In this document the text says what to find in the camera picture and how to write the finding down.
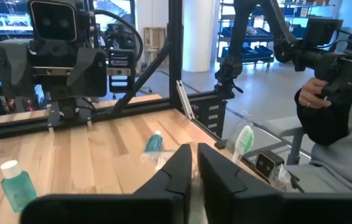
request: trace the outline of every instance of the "chair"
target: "chair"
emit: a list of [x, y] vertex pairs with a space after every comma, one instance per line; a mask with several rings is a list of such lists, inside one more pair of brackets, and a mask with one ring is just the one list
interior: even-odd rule
[[298, 165], [300, 148], [305, 132], [297, 116], [272, 119], [262, 124], [263, 128], [279, 138], [293, 136], [292, 148], [288, 155], [287, 165]]

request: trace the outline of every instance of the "wooden table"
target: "wooden table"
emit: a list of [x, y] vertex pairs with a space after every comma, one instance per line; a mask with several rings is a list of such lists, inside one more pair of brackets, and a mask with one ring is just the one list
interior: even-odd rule
[[[132, 102], [158, 99], [158, 95], [136, 97]], [[97, 108], [114, 105], [101, 102]], [[0, 116], [0, 123], [47, 116], [33, 111]], [[177, 110], [166, 110], [56, 131], [0, 140], [0, 165], [16, 159], [32, 178], [38, 195], [130, 194], [153, 176], [155, 166], [142, 162], [148, 138], [160, 130], [165, 150], [190, 144], [196, 158], [197, 143], [215, 141]], [[221, 154], [231, 158], [225, 150]], [[243, 163], [243, 169], [255, 175]], [[0, 185], [0, 224], [17, 223]]]

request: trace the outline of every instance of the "gray floor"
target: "gray floor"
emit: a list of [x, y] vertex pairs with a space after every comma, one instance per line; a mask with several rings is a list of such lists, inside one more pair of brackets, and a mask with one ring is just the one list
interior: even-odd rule
[[[183, 73], [183, 82], [187, 93], [196, 93], [197, 91], [210, 91], [213, 89], [216, 79], [214, 72], [218, 65], [215, 65], [209, 73]], [[158, 70], [168, 72], [163, 67]], [[260, 124], [268, 119], [283, 118], [295, 115], [295, 103], [293, 96], [296, 91], [313, 76], [312, 70], [305, 72], [294, 72], [292, 67], [288, 65], [272, 64], [267, 69], [265, 65], [258, 64], [245, 65], [244, 71], [236, 79], [235, 84], [244, 90], [243, 94], [235, 91], [235, 98], [229, 100], [224, 121], [223, 138], [227, 138], [239, 117], [233, 113], [248, 111], [253, 120]], [[160, 94], [162, 97], [168, 97], [168, 77], [156, 72], [146, 82], [145, 87], [150, 87], [153, 93]], [[111, 100], [112, 95], [108, 95], [103, 100]], [[279, 140], [265, 131], [255, 128], [255, 144], [254, 149], [260, 149], [279, 142]], [[302, 148], [306, 151], [311, 150], [313, 143], [304, 138]], [[274, 150], [286, 159], [288, 147], [284, 146]], [[302, 156], [301, 163], [307, 163], [309, 159]]]

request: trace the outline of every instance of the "teal bottle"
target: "teal bottle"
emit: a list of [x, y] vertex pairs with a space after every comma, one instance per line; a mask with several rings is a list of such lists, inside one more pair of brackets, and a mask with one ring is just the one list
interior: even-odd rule
[[14, 212], [21, 212], [31, 201], [36, 199], [36, 190], [29, 174], [21, 170], [17, 161], [8, 161], [1, 166], [4, 176], [1, 187]]
[[145, 152], [160, 152], [162, 150], [162, 141], [161, 132], [155, 131], [146, 144]]

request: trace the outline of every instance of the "white bottle cap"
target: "white bottle cap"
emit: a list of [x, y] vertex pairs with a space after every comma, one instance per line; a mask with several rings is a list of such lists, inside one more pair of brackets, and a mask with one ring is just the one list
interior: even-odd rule
[[22, 170], [18, 164], [18, 161], [8, 161], [0, 166], [2, 175], [5, 179], [12, 179], [19, 174], [21, 174]]

